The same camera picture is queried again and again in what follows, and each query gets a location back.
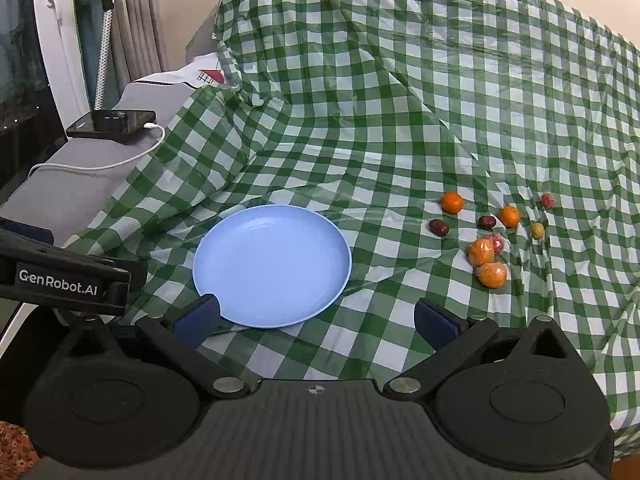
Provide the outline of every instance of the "metal bolt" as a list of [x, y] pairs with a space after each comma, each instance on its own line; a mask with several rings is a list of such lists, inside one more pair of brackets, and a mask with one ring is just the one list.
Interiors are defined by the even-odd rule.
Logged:
[[396, 394], [414, 394], [420, 389], [420, 381], [411, 377], [396, 377], [389, 381], [389, 387]]
[[244, 388], [244, 381], [237, 377], [220, 377], [213, 381], [213, 387], [221, 394], [236, 394]]

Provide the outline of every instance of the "orange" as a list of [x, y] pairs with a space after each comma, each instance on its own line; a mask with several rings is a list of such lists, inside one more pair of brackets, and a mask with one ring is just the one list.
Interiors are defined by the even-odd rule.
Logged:
[[458, 194], [453, 192], [445, 193], [440, 199], [440, 205], [443, 211], [457, 215], [465, 205], [464, 199]]
[[476, 270], [478, 281], [489, 288], [498, 288], [507, 281], [507, 267], [501, 263], [484, 264]]
[[478, 238], [466, 248], [466, 257], [474, 267], [491, 263], [494, 260], [494, 241], [489, 238]]
[[512, 205], [503, 207], [500, 211], [500, 222], [505, 227], [516, 227], [520, 222], [520, 212]]

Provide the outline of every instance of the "red date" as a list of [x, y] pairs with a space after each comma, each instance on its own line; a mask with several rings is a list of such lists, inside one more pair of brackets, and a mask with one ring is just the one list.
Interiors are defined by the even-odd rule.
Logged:
[[449, 233], [449, 224], [442, 220], [433, 219], [429, 222], [429, 229], [436, 236], [444, 238]]
[[478, 219], [478, 227], [481, 229], [493, 229], [495, 227], [495, 217], [484, 215]]

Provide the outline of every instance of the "bed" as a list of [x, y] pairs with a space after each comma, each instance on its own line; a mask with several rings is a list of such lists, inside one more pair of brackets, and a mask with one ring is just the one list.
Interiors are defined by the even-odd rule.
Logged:
[[[313, 209], [350, 244], [344, 293], [299, 325], [212, 336], [204, 355], [250, 383], [383, 383], [433, 352], [414, 330], [418, 298], [501, 326], [545, 314], [606, 395], [618, 455], [636, 450], [633, 44], [555, 0], [221, 0], [212, 30], [222, 84], [138, 82], [118, 104], [168, 126], [154, 156], [100, 175], [39, 170], [0, 214], [73, 251], [147, 260], [118, 321], [131, 323], [193, 301], [194, 250], [221, 219], [265, 203]], [[145, 142], [75, 139], [52, 161], [108, 164]], [[450, 190], [466, 205], [440, 239], [428, 223]], [[510, 276], [488, 292], [465, 248], [478, 216], [507, 204], [523, 219], [495, 229]]]

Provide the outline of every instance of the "logo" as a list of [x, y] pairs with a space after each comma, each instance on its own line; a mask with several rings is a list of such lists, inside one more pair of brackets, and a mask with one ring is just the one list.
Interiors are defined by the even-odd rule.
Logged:
[[314, 384], [312, 387], [306, 389], [313, 396], [320, 396], [324, 392], [324, 387], [320, 384]]
[[85, 301], [95, 301], [102, 296], [100, 280], [68, 272], [19, 263], [15, 278], [16, 286], [43, 294], [82, 298]]

